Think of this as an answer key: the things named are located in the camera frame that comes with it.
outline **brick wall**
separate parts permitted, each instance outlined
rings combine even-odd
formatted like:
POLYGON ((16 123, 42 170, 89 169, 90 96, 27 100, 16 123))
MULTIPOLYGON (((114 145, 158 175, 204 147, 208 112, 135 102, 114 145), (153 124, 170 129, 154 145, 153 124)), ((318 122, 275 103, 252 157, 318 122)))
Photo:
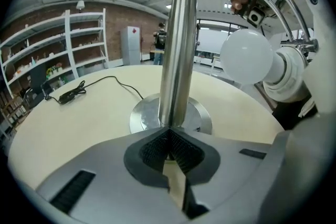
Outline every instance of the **brick wall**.
MULTIPOLYGON (((103 8, 106 8, 106 40, 107 40, 107 50, 109 55, 109 60, 116 60, 122 58, 121 55, 121 41, 120 41, 120 31, 127 26, 135 26, 141 29, 142 42, 142 53, 148 54, 151 46, 153 44, 153 32, 157 30, 159 22, 163 20, 155 17, 154 15, 142 12, 140 10, 113 5, 106 3, 86 3, 83 12, 101 12, 103 8)), ((62 13, 69 9, 71 13, 78 13, 76 10, 76 3, 67 5, 58 5, 40 9, 36 12, 29 13, 21 18, 13 21, 11 24, 6 26, 0 33, 0 40, 4 41, 14 33, 25 28, 25 25, 33 25, 43 20, 47 20, 53 17, 62 15, 62 13)), ((97 27, 97 22, 84 22, 71 24, 71 29, 76 28, 87 28, 87 27, 97 27)), ((59 33, 64 33, 64 27, 56 27, 35 35, 29 38, 29 43, 33 44, 39 40, 45 39, 59 33)), ((73 47, 77 47, 79 44, 84 44, 95 40, 98 35, 86 35, 77 38, 72 38, 71 43, 73 47)), ((24 47, 23 42, 12 47, 12 53, 17 53, 24 47)), ((26 65, 31 61, 31 56, 35 59, 37 57, 43 58, 44 55, 48 56, 51 52, 57 53, 62 51, 64 46, 58 42, 57 44, 46 46, 33 52, 28 57, 21 59, 16 62, 14 68, 7 68, 6 76, 7 79, 13 77, 14 70, 20 65, 26 65)), ((3 61, 7 60, 8 49, 2 49, 3 61)), ((75 61, 82 61, 89 58, 94 58, 100 56, 99 47, 88 48, 80 51, 74 52, 75 61)), ((67 56, 55 59, 56 62, 62 62, 63 66, 69 66, 67 56)))

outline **metal base plate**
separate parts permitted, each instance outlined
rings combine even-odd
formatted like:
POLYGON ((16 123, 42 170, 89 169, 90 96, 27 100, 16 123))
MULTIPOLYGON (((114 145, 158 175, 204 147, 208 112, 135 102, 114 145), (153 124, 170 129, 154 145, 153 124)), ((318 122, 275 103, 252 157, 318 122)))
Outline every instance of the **metal base plate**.
MULTIPOLYGON (((137 133, 160 127, 158 118, 160 94, 156 93, 141 100, 130 117, 130 131, 137 133)), ((211 134, 212 122, 209 113, 195 99, 189 97, 186 116, 182 127, 187 130, 199 129, 201 133, 211 134)))

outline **light bulb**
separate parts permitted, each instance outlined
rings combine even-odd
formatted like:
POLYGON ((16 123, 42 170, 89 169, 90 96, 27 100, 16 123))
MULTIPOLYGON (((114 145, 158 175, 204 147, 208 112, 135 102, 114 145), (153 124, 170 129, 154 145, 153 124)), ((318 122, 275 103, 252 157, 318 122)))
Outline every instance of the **light bulb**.
POLYGON ((230 34, 220 53, 225 73, 241 84, 275 83, 285 71, 283 59, 272 50, 266 37, 251 29, 230 34))

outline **whiteboard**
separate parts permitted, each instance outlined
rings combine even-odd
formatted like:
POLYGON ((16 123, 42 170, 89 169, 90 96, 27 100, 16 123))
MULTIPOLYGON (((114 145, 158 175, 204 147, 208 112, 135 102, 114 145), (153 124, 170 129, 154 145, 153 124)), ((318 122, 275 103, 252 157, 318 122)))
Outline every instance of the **whiteboard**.
POLYGON ((220 53, 220 49, 228 36, 228 32, 221 32, 218 30, 200 29, 197 50, 220 53))

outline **round table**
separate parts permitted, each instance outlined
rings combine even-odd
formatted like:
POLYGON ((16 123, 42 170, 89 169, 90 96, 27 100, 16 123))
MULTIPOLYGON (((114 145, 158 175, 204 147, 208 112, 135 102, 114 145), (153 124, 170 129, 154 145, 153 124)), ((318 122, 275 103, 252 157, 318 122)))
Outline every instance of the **round table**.
MULTIPOLYGON (((76 79, 51 95, 86 85, 105 76, 139 90, 145 98, 160 91, 162 66, 142 65, 104 69, 76 79)), ((13 175, 32 189, 54 170, 89 147, 130 134, 129 119, 140 97, 104 79, 65 105, 43 100, 22 123, 12 142, 8 165, 13 175)), ((277 120, 256 100, 230 84, 193 72, 190 97, 211 116, 212 135, 235 140, 272 143, 283 131, 277 120)))

